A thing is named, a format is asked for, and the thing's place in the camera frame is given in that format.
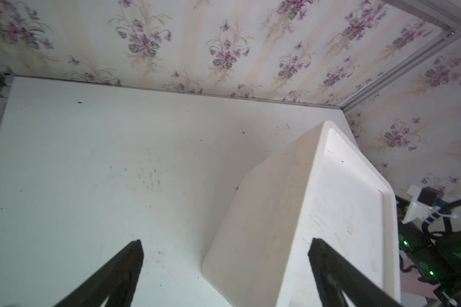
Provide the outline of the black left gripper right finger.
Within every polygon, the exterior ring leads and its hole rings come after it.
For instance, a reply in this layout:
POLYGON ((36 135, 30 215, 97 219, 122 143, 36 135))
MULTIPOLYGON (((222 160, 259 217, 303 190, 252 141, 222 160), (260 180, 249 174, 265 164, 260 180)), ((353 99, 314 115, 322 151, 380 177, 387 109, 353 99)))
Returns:
POLYGON ((308 252, 323 306, 399 306, 323 239, 314 238, 308 252))

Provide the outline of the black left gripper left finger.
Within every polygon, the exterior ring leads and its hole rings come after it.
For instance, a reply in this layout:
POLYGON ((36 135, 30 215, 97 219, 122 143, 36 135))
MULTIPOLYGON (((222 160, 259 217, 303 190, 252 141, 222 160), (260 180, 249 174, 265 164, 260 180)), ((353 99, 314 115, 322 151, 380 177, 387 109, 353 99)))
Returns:
POLYGON ((130 242, 56 306, 131 306, 143 259, 142 242, 130 242))

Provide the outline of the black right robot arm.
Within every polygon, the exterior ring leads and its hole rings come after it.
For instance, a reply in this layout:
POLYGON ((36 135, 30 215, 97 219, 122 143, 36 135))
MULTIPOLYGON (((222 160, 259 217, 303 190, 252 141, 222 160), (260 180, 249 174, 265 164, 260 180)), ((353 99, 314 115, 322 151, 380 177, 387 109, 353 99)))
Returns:
POLYGON ((399 249, 412 262, 400 271, 418 273, 419 283, 434 286, 441 306, 461 306, 461 230, 452 230, 450 214, 461 200, 436 208, 421 227, 398 219, 399 249))

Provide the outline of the white plastic drawer cabinet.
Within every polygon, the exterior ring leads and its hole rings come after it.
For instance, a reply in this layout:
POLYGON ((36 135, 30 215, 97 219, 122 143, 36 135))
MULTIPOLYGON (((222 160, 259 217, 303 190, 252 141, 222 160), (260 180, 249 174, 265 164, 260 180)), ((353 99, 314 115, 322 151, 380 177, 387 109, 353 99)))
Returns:
POLYGON ((332 121, 250 170, 202 262, 232 306, 320 306, 312 240, 400 300, 394 192, 332 121))

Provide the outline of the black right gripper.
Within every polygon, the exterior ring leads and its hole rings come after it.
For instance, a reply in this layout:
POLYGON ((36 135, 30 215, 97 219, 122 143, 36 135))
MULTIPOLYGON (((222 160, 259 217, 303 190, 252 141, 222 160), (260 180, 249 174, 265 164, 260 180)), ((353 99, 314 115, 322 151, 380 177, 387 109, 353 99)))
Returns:
POLYGON ((419 281, 429 284, 441 284, 450 279, 453 269, 439 254, 435 244, 412 222, 398 223, 399 249, 412 265, 405 267, 404 258, 400 256, 400 271, 408 273, 416 270, 419 281))

